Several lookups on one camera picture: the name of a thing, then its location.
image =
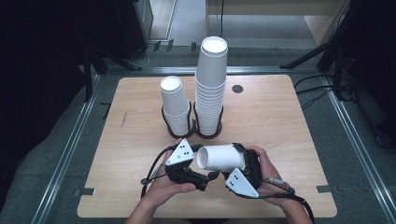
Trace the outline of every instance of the person's left hand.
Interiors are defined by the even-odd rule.
[[[153,206],[160,206],[166,203],[170,198],[178,193],[187,193],[196,189],[196,187],[191,183],[176,184],[171,181],[165,172],[165,163],[171,156],[173,151],[167,151],[160,170],[156,176],[162,176],[153,181],[151,187],[149,188],[146,195],[142,200],[149,201]]]
[[[172,151],[167,151],[163,158],[162,165],[154,179],[148,192],[137,204],[136,208],[126,220],[125,223],[151,223],[152,217],[154,216],[155,210],[166,203],[170,198],[178,193],[187,193],[195,190],[195,186],[191,183],[176,184],[171,181],[165,172],[165,163],[171,156]]]

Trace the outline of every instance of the black metal cup holder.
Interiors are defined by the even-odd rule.
[[[218,128],[217,128],[216,132],[214,134],[212,134],[212,135],[204,135],[199,130],[199,118],[198,118],[197,111],[195,110],[195,103],[194,103],[194,113],[195,113],[195,118],[196,118],[196,121],[197,121],[197,125],[196,125],[196,131],[197,132],[196,132],[196,134],[198,136],[200,136],[201,138],[204,138],[204,139],[212,139],[212,138],[217,137],[221,133],[221,129],[222,129],[221,117],[222,117],[223,111],[224,111],[224,106],[221,107],[221,112],[219,114]]]
[[[198,118],[198,114],[197,114],[197,112],[195,110],[195,103],[194,103],[193,108],[194,108],[194,114],[195,114],[195,118],[196,119],[192,120],[192,127],[190,126],[190,116],[191,116],[192,107],[191,107],[191,102],[189,102],[189,104],[190,104],[190,111],[187,114],[186,119],[187,119],[187,123],[189,125],[189,130],[190,131],[187,134],[183,135],[183,136],[179,136],[179,135],[176,135],[176,134],[173,133],[171,127],[168,124],[168,121],[166,120],[165,114],[163,113],[163,107],[162,107],[161,112],[163,114],[163,121],[165,121],[165,123],[166,123],[166,126],[167,126],[169,134],[173,138],[176,138],[176,139],[178,139],[178,138],[188,138],[188,137],[191,137],[194,133],[196,133],[199,137],[204,138],[204,139],[212,139],[212,138],[217,137],[221,133],[221,129],[222,129],[221,117],[222,117],[222,113],[224,111],[224,106],[221,108],[221,112],[219,114],[219,122],[218,122],[217,131],[214,134],[212,134],[212,135],[204,135],[199,130],[199,118]]]
[[[171,127],[168,124],[168,121],[166,120],[165,114],[163,113],[163,108],[161,109],[161,112],[163,114],[163,121],[165,121],[165,123],[166,123],[166,126],[168,128],[168,132],[169,132],[169,134],[172,137],[174,137],[176,139],[178,139],[178,138],[188,138],[188,137],[192,136],[195,133],[196,122],[195,122],[194,119],[192,120],[192,127],[190,126],[191,102],[189,102],[189,104],[190,104],[190,110],[189,110],[189,113],[186,116],[186,119],[187,119],[187,124],[188,124],[188,127],[189,127],[190,131],[188,133],[186,133],[185,135],[182,135],[182,136],[179,136],[179,135],[176,135],[176,134],[173,133]]]

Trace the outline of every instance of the finger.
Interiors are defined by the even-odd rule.
[[[262,168],[262,178],[278,178],[281,179],[281,176],[275,166],[271,163],[270,158],[268,157],[267,152],[260,147],[249,146],[246,147],[248,150],[254,150],[260,159],[260,166]]]
[[[192,183],[176,184],[170,186],[168,189],[170,195],[175,195],[179,193],[187,193],[196,190],[196,187]]]
[[[165,156],[163,157],[163,165],[166,164],[166,161],[171,157],[173,150],[168,150],[165,153]]]

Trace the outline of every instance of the human hand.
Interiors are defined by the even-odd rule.
[[[279,172],[275,168],[275,166],[271,163],[267,152],[260,147],[256,146],[249,146],[246,147],[247,150],[254,150],[256,154],[259,157],[260,161],[260,166],[262,168],[262,179],[269,179],[269,178],[275,178],[275,179],[282,179],[280,177]],[[273,194],[278,194],[278,193],[285,193],[286,191],[278,188],[272,184],[268,184],[263,182],[258,188],[257,192],[262,195],[273,195]],[[264,199],[266,202],[271,203],[276,206],[281,206],[282,203],[285,201],[284,199],[278,199],[278,198],[269,198],[269,199]]]
[[[139,201],[136,208],[126,220],[127,224],[135,224],[135,223],[151,223],[152,217],[156,209],[166,203],[170,198],[172,198],[175,194],[178,193],[187,193],[195,190],[195,186],[191,183],[186,184],[176,184],[171,181],[165,172],[165,163],[171,156],[172,151],[167,151],[163,158],[162,165],[160,166],[159,171],[156,176],[158,178],[154,179],[148,192],[145,196]]]
[[[269,178],[275,178],[279,180],[282,179],[275,166],[271,163],[267,155],[267,152],[263,148],[250,146],[250,147],[246,147],[246,149],[254,150],[258,155],[260,166],[262,168],[263,180]],[[257,188],[257,192],[259,192],[261,196],[286,193],[285,190],[265,182],[262,182],[262,184]],[[294,200],[285,199],[285,198],[268,198],[264,200],[268,203],[279,206],[285,213],[286,220],[290,224],[312,223],[308,214],[305,212],[303,205]]]
[[[181,138],[177,139],[177,144],[181,142]],[[165,164],[169,159],[173,151],[167,151],[163,158],[163,162],[157,173],[156,179],[154,179],[151,187],[149,188],[146,195],[142,200],[151,202],[153,206],[160,206],[166,203],[170,198],[178,193],[187,193],[195,190],[195,186],[192,183],[176,184],[171,181],[165,172]]]

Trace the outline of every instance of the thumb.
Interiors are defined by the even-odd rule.
[[[179,193],[187,193],[195,190],[195,186],[192,183],[176,184],[168,187],[168,193],[170,195],[175,195]]]
[[[193,185],[192,183],[181,184],[179,185],[179,187],[180,187],[180,193],[187,193],[196,190],[195,185]]]

